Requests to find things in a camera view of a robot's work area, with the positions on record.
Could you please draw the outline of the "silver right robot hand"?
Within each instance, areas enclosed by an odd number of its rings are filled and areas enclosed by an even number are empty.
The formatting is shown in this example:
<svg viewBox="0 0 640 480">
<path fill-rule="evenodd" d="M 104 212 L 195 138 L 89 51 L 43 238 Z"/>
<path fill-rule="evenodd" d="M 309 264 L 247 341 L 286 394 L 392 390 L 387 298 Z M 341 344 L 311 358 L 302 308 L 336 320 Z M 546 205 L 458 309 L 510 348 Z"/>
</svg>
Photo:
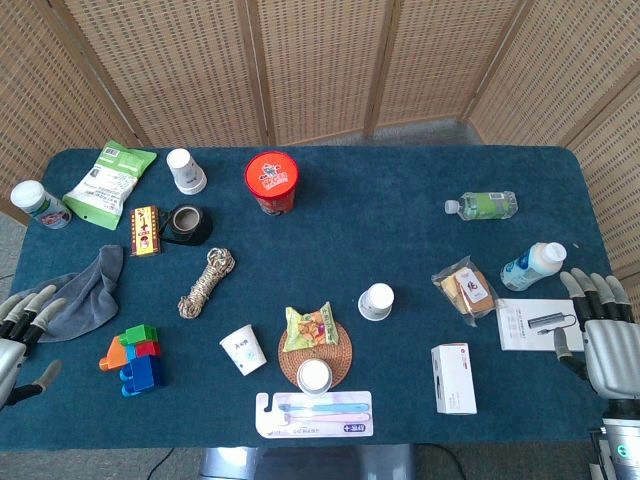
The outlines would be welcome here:
<svg viewBox="0 0 640 480">
<path fill-rule="evenodd" d="M 571 353 L 562 328 L 554 330 L 557 359 L 607 400 L 639 398 L 639 324 L 621 282 L 613 275 L 560 273 L 572 301 L 584 358 Z"/>
</svg>

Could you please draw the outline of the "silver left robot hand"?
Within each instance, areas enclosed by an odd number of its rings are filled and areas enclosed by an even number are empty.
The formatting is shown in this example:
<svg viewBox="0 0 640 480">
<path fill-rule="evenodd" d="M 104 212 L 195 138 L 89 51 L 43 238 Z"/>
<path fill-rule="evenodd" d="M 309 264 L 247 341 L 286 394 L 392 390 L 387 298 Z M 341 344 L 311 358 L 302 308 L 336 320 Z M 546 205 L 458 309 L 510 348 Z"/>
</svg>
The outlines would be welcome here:
<svg viewBox="0 0 640 480">
<path fill-rule="evenodd" d="M 1 303 L 1 408 L 44 393 L 61 371 L 62 362 L 54 360 L 39 378 L 16 385 L 24 362 L 47 332 L 49 322 L 66 304 L 65 298 L 46 304 L 56 290 L 50 284 L 37 293 L 15 294 Z"/>
</svg>

